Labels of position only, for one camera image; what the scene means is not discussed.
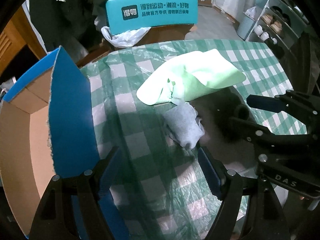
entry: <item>shoe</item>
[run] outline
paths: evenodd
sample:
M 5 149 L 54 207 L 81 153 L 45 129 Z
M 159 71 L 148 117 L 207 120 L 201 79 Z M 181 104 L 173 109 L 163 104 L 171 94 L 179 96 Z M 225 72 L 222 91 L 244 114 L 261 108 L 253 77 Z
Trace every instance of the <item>shoe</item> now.
M 309 21 L 305 16 L 302 16 L 301 19 L 304 21 L 305 24 L 309 24 Z
M 282 31 L 282 25 L 279 21 L 275 21 L 273 24 L 271 24 L 271 29 L 275 31 L 276 34 L 280 34 Z
M 272 52 L 277 59 L 281 59 L 284 56 L 284 49 L 282 49 L 279 45 L 275 45 L 272 49 Z
M 273 39 L 272 38 L 267 38 L 264 43 L 271 49 L 273 50 L 275 44 L 273 42 Z
M 261 36 L 260 36 L 260 39 L 262 40 L 262 41 L 265 41 L 266 39 L 268 39 L 269 38 L 269 33 L 267 33 L 267 32 L 264 32 L 263 34 L 261 34 Z
M 283 13 L 281 18 L 283 19 L 283 21 L 284 21 L 285 23 L 287 23 L 287 25 L 289 25 L 289 26 L 291 27 L 291 20 L 290 20 L 290 18 L 289 18 L 289 15 Z
M 281 8 L 279 8 L 278 6 L 271 6 L 270 9 L 271 9 L 272 11 L 274 11 L 275 14 L 277 14 L 277 15 L 282 15 L 282 10 L 281 10 Z
M 288 0 L 288 2 L 289 2 L 289 6 L 290 6 L 292 9 L 296 6 L 296 4 L 294 3 L 293 0 Z
M 258 36 L 260 36 L 263 33 L 263 29 L 262 29 L 261 25 L 256 26 L 253 31 Z
M 271 25 L 273 23 L 273 18 L 268 13 L 264 16 L 261 16 L 261 20 L 263 20 L 267 25 Z

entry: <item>white plastic bag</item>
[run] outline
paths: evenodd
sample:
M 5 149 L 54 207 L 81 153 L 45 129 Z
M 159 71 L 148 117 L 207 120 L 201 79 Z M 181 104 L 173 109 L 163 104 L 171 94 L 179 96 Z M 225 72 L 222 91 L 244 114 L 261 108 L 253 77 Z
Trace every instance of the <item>white plastic bag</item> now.
M 96 30 L 100 32 L 101 28 L 107 25 L 106 14 L 99 14 L 94 20 L 94 25 L 96 26 Z
M 250 9 L 245 11 L 245 15 L 254 20 L 254 16 L 256 15 L 256 6 L 251 7 Z
M 126 31 L 112 36 L 110 28 L 104 26 L 101 28 L 103 36 L 109 41 L 113 46 L 117 48 L 130 48 L 140 41 L 144 35 L 151 29 L 151 27 L 143 27 L 138 30 Z

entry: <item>blue cardboard flap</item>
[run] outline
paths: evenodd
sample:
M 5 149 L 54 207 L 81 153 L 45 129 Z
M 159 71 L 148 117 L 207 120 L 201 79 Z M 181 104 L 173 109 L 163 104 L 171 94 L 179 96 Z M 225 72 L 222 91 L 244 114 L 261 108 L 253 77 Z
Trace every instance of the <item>blue cardboard flap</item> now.
M 49 127 L 54 170 L 63 178 L 78 176 L 100 160 L 90 82 L 62 47 L 52 70 Z
M 112 35 L 142 27 L 198 22 L 198 0 L 109 0 L 106 10 Z

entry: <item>wooden cabinet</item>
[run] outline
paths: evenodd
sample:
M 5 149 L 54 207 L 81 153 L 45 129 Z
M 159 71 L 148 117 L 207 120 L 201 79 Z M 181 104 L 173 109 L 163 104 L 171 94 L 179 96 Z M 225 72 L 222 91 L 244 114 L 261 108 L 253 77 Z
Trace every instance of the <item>wooden cabinet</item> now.
M 24 46 L 28 46 L 38 59 L 46 55 L 20 7 L 0 34 L 0 75 Z

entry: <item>green checkered tablecloth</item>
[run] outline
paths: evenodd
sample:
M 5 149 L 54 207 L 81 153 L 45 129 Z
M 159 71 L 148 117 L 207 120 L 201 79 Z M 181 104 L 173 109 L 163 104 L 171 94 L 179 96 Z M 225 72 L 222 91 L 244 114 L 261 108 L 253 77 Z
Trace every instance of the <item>green checkered tablecloth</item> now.
M 111 192 L 132 239 L 203 239 L 219 210 L 197 162 L 196 149 L 187 151 L 166 137 L 160 115 L 172 103 L 147 106 L 137 89 L 163 62 L 194 50 L 217 49 L 247 79 L 234 87 L 273 97 L 292 86 L 264 43 L 197 40 L 172 41 L 112 52 L 82 69 L 90 79 L 92 115 L 100 157 L 113 145 L 125 160 Z M 284 112 L 251 109 L 257 123 L 276 134 L 303 134 L 305 126 Z M 246 210 L 243 197 L 239 215 Z

